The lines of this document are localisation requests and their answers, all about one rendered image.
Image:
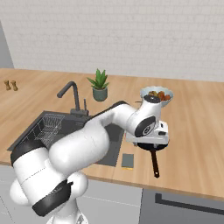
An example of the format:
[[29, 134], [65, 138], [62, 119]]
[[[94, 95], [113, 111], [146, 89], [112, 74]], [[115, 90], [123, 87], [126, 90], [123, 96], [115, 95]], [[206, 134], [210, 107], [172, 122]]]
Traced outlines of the grey dishwasher front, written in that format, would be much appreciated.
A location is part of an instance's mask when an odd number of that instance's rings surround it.
[[224, 224], [224, 215], [160, 205], [155, 202], [156, 193], [161, 193], [164, 200], [224, 210], [223, 201], [143, 189], [139, 224]]

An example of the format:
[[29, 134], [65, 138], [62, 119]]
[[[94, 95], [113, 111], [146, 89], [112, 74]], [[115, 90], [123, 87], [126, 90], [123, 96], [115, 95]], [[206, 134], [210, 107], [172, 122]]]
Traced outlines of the black frying pan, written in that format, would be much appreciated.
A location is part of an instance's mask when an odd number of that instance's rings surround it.
[[151, 161], [153, 166], [154, 177], [159, 177], [157, 151], [167, 147], [167, 144], [155, 144], [155, 143], [138, 143], [137, 146], [145, 151], [149, 151], [151, 154]]

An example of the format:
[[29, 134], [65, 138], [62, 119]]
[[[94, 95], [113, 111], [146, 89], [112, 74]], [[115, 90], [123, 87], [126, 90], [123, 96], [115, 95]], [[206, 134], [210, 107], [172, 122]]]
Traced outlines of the dark grey sink basin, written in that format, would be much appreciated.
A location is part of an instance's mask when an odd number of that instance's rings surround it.
[[[84, 122], [90, 118], [89, 116], [75, 116], [68, 113], [60, 113], [60, 112], [52, 112], [52, 111], [43, 111], [33, 122], [32, 124], [20, 135], [20, 137], [8, 148], [8, 151], [13, 151], [15, 147], [20, 145], [23, 142], [28, 140], [35, 140], [32, 129], [38, 123], [38, 121], [45, 114], [55, 114], [55, 115], [63, 115], [65, 118], [62, 121], [61, 129], [59, 130], [56, 137], [52, 140], [49, 147], [57, 141], [59, 141], [62, 137], [67, 136], [77, 130], [80, 130], [84, 126]], [[116, 166], [116, 162], [119, 156], [120, 147], [123, 140], [124, 131], [118, 127], [117, 125], [110, 124], [105, 127], [108, 132], [109, 137], [109, 149], [106, 156], [97, 162], [98, 165], [108, 165], [108, 166]]]

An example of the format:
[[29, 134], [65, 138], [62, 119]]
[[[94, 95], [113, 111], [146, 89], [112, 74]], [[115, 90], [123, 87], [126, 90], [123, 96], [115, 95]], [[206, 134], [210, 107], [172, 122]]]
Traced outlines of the dark grey tap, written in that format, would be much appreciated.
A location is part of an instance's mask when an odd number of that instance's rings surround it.
[[88, 116], [87, 103], [84, 102], [84, 109], [81, 109], [78, 88], [74, 81], [69, 81], [58, 93], [57, 97], [61, 98], [69, 88], [73, 88], [74, 108], [70, 109], [70, 114], [74, 116]]

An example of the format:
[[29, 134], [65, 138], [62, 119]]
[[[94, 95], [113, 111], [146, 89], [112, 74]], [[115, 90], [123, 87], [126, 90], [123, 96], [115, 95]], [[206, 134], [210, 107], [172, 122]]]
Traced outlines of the green plant in grey pot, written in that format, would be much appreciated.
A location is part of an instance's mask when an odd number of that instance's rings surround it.
[[104, 102], [108, 98], [107, 78], [106, 71], [101, 72], [99, 69], [96, 69], [94, 79], [88, 78], [92, 85], [93, 97], [97, 102]]

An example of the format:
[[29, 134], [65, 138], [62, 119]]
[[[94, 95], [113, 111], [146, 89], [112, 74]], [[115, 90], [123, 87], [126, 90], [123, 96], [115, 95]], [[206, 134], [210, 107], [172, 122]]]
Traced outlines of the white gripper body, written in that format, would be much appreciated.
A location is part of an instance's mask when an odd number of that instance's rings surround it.
[[147, 136], [135, 137], [132, 136], [129, 132], [125, 133], [126, 141], [132, 142], [134, 144], [142, 143], [142, 144], [168, 144], [169, 143], [169, 135], [166, 132], [163, 132], [159, 135], [157, 132], [151, 132]]

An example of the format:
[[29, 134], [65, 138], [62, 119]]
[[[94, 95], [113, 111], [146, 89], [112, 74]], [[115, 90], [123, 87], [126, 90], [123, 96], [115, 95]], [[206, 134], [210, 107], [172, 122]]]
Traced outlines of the grey cupboard fronts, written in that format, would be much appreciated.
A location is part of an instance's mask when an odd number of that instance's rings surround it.
[[[0, 224], [46, 224], [50, 217], [39, 217], [29, 206], [11, 200], [14, 179], [13, 169], [0, 165]], [[77, 202], [89, 224], [138, 224], [141, 197], [141, 188], [90, 180]]]

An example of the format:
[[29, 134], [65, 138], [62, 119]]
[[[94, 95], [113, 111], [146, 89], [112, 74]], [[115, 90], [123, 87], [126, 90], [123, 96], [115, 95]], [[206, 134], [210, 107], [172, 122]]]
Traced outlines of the grey sponge with yellow edge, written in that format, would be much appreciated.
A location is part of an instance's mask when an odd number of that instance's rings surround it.
[[123, 154], [122, 155], [122, 168], [133, 169], [134, 168], [134, 155]]

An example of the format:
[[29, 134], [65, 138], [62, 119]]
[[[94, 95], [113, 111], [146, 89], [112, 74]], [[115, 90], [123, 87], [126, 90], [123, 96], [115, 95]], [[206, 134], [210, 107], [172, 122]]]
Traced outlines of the white bowl of fruit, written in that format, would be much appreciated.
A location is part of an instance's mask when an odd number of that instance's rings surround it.
[[154, 95], [161, 101], [161, 107], [165, 107], [173, 98], [173, 92], [167, 87], [150, 86], [144, 87], [140, 90], [140, 96]]

